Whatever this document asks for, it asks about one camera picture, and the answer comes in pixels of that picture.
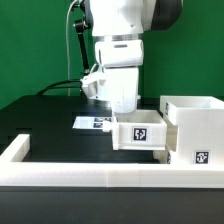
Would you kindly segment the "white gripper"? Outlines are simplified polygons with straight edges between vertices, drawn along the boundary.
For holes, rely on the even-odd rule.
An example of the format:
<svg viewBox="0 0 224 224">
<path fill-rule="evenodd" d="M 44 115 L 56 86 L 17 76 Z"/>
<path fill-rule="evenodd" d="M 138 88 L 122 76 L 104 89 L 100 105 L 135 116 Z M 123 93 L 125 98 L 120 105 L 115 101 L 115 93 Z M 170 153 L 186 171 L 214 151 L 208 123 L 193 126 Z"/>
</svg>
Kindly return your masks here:
<svg viewBox="0 0 224 224">
<path fill-rule="evenodd" d="M 114 114 L 129 114 L 137 108 L 137 67 L 107 69 L 109 101 Z"/>
</svg>

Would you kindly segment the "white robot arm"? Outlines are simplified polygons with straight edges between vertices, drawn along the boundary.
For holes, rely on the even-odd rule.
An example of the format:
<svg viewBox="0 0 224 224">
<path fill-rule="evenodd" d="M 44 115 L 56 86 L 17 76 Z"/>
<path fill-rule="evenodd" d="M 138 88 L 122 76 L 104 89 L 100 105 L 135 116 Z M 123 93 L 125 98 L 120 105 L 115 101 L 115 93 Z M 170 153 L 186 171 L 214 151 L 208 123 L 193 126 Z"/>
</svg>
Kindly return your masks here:
<svg viewBox="0 0 224 224">
<path fill-rule="evenodd" d="M 182 9 L 183 0 L 85 0 L 99 66 L 82 81 L 87 97 L 109 102 L 116 115 L 134 112 L 144 58 L 142 35 L 169 29 Z"/>
</svg>

